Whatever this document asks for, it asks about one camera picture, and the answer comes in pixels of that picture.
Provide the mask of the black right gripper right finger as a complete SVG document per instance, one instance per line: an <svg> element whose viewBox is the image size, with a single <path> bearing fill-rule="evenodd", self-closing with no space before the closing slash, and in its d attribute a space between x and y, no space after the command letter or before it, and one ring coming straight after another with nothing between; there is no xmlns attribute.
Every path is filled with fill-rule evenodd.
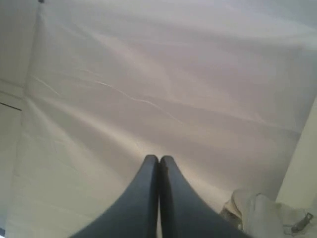
<svg viewBox="0 0 317 238"><path fill-rule="evenodd" d="M192 189L172 156L159 163L159 207L164 238L244 238Z"/></svg>

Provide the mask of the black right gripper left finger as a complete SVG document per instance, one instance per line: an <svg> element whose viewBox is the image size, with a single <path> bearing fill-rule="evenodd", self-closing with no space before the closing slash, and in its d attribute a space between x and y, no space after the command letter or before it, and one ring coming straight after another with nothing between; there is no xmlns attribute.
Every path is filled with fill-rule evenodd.
<svg viewBox="0 0 317 238"><path fill-rule="evenodd" d="M122 195L73 238L155 238L159 160L147 155Z"/></svg>

